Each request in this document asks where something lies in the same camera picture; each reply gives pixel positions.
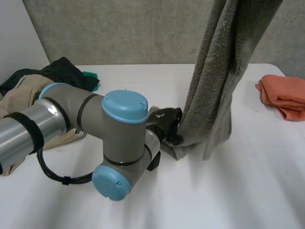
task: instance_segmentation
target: gray towel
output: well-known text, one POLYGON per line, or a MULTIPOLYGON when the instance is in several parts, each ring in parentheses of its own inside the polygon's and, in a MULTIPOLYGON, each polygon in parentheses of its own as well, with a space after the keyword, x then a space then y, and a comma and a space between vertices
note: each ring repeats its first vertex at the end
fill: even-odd
POLYGON ((231 134, 232 93, 282 0, 215 0, 199 51, 174 146, 179 160, 192 150, 210 158, 231 134))

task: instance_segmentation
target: folded orange towel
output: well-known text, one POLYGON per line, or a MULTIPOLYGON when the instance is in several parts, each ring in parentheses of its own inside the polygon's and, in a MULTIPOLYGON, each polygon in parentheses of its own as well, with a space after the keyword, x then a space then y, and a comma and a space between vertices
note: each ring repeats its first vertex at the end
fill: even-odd
POLYGON ((255 87, 262 92, 263 103, 276 106, 283 119, 305 120, 305 80, 265 75, 255 87))

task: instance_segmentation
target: blue joint cap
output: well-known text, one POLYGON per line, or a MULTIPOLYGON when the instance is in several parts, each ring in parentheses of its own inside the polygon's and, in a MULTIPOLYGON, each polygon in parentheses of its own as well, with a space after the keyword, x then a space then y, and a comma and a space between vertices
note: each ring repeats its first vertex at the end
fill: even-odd
POLYGON ((123 123, 138 124, 148 118, 148 101, 137 92, 109 92, 102 100, 102 107, 107 115, 123 123))
POLYGON ((66 85, 69 85, 69 84, 67 84, 67 83, 51 83, 51 84, 49 84, 49 85, 47 85, 47 86, 45 86, 45 87, 43 88, 43 90, 41 91, 41 93, 40 93, 40 95, 39 95, 38 98, 41 99, 41 98, 43 97, 43 94, 46 93, 47 90, 49 90, 51 87, 53 87, 53 86, 55 86, 55 85, 59 85, 59 84, 66 84, 66 85))
POLYGON ((104 197, 116 201, 124 199, 132 189, 129 181, 109 166, 97 166, 92 174, 92 182, 104 197))

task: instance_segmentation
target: khaki pants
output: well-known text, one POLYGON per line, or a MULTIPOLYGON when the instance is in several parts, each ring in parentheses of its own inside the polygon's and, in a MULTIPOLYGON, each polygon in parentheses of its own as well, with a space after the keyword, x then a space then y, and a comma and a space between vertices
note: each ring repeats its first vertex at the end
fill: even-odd
MULTIPOLYGON (((17 85, 7 92, 0 101, 0 118, 13 112, 22 111, 33 105, 42 89, 51 83, 53 83, 52 80, 41 75, 25 75, 22 77, 17 85)), ((64 145, 82 137, 85 137, 85 135, 76 134, 75 130, 71 130, 64 136, 55 137, 47 142, 43 149, 64 145)), ((23 161, 24 158, 4 170, 2 176, 10 175, 23 161)))

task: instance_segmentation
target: dark green cloth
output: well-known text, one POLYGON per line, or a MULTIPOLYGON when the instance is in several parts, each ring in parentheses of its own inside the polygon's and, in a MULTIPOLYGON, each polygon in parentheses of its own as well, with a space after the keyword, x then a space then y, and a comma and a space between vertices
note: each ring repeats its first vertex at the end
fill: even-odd
MULTIPOLYGON (((96 73, 91 73, 91 72, 82 72, 84 76, 93 76, 94 78, 97 79, 97 74, 96 73)), ((92 92, 97 91, 98 85, 92 90, 92 92)))
POLYGON ((13 89, 19 79, 25 75, 42 75, 57 83, 67 83, 86 91, 92 91, 98 85, 99 80, 94 76, 84 76, 66 57, 52 62, 41 70, 21 69, 16 71, 7 81, 0 85, 0 93, 5 94, 13 89))

